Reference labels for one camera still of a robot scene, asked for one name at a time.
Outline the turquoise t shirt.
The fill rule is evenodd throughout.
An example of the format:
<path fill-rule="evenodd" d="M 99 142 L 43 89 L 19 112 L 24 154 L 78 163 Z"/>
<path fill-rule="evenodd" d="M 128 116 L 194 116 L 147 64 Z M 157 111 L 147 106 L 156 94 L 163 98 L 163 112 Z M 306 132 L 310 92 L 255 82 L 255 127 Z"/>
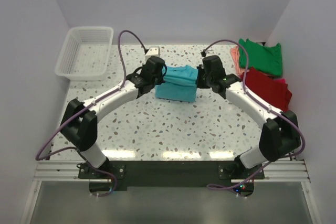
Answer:
<path fill-rule="evenodd" d="M 155 97 L 182 102 L 195 102 L 198 70 L 189 65 L 167 67 L 164 83 L 155 87 Z"/>

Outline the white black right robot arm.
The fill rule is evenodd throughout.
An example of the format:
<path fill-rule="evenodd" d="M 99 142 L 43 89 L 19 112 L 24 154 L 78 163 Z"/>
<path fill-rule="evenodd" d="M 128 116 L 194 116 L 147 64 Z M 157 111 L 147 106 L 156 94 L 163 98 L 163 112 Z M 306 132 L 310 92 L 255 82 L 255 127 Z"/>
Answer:
<path fill-rule="evenodd" d="M 234 173 L 246 178 L 253 168 L 274 162 L 301 147 L 297 116 L 292 111 L 282 112 L 250 91 L 234 74 L 226 74 L 219 56 L 203 58 L 197 67 L 198 88 L 211 89 L 223 99 L 246 112 L 261 129 L 257 146 L 234 159 Z"/>

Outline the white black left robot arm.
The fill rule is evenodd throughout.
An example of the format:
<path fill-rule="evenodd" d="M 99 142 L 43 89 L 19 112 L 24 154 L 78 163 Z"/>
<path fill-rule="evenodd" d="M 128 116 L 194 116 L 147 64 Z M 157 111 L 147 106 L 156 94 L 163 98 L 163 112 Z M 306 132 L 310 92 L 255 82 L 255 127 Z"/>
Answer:
<path fill-rule="evenodd" d="M 99 96 L 85 100 L 71 100 L 61 122 L 61 134 L 71 142 L 82 158 L 89 163 L 90 171 L 97 178 L 103 178 L 110 171 L 109 159 L 98 144 L 98 123 L 113 110 L 149 93 L 156 85 L 164 82 L 167 70 L 165 61 L 151 56 L 125 80 Z"/>

